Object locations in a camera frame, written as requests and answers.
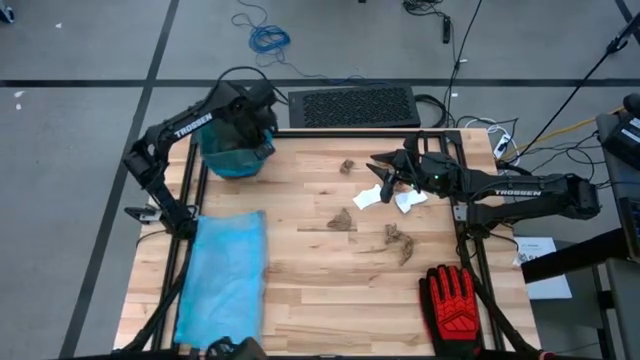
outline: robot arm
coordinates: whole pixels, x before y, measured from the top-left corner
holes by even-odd
[[[224,121],[235,131],[219,134],[224,150],[255,149],[258,158],[266,158],[275,150],[264,132],[277,132],[276,116],[271,106],[276,102],[273,87],[267,80],[250,90],[219,81],[209,94],[187,110],[161,124],[149,127],[123,159],[124,165],[158,204],[154,209],[127,208],[125,211],[140,222],[160,220],[167,231],[179,238],[195,235],[195,214],[176,201],[165,185],[164,171],[169,165],[171,146],[212,121]]]
[[[418,152],[420,134],[407,137],[404,149],[371,156],[383,168],[367,164],[380,179],[382,201],[388,203],[397,182],[411,185],[440,197],[453,197],[467,205],[456,206],[456,220],[466,222],[472,236],[488,236],[500,223],[561,215],[571,219],[590,219],[600,212],[595,185],[573,174],[547,176],[497,176],[466,169],[443,153]],[[512,204],[475,204],[488,196],[533,198]]]

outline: red and black glove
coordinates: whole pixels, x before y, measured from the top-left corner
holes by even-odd
[[[467,269],[440,265],[420,279],[420,305],[437,356],[472,359],[480,351],[480,319]]]

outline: blue cloth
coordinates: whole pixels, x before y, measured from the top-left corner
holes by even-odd
[[[206,349],[223,336],[260,339],[266,265],[263,211],[200,216],[175,341]]]

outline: white paper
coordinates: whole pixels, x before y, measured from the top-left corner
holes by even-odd
[[[369,190],[363,190],[358,196],[353,198],[353,202],[356,203],[358,209],[362,210],[371,204],[380,202],[380,185],[374,186]]]
[[[411,206],[427,201],[427,194],[422,191],[420,194],[416,190],[411,190],[406,193],[399,193],[395,196],[396,205],[403,214],[406,214],[411,210]]]
[[[518,257],[513,260],[514,265],[520,264],[540,256],[556,251],[552,238],[547,237],[516,237],[519,250]],[[571,299],[571,289],[564,275],[536,281],[527,284],[527,292],[532,300],[540,299]]]

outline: wooden tabletop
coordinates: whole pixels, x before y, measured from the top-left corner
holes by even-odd
[[[495,173],[484,130],[462,129],[469,168]],[[177,196],[188,140],[173,146],[167,184]],[[400,138],[276,139],[277,152],[253,178],[224,181],[209,173],[202,214],[229,216],[265,210],[269,266],[264,296],[262,345],[270,355],[428,355],[433,348],[419,305],[418,279],[438,264],[459,264],[450,204],[428,200],[402,214],[395,204],[359,210],[352,201],[380,181],[366,167],[371,154],[402,147]],[[430,149],[436,149],[434,143]],[[345,159],[355,162],[349,175],[339,172]],[[191,199],[199,165],[194,169]],[[499,204],[501,198],[486,199]],[[327,227],[345,208],[353,219],[348,231]],[[413,256],[400,265],[400,246],[384,243],[386,224],[414,239]],[[142,234],[161,229],[145,226]],[[496,233],[512,236],[506,228]],[[158,303],[170,237],[145,239],[135,257],[114,348],[133,339]],[[498,238],[485,240],[498,305],[533,346],[539,346],[522,272],[512,265],[516,249]],[[493,340],[484,308],[483,333]],[[175,304],[168,315],[173,324]],[[166,328],[165,347],[171,326]]]

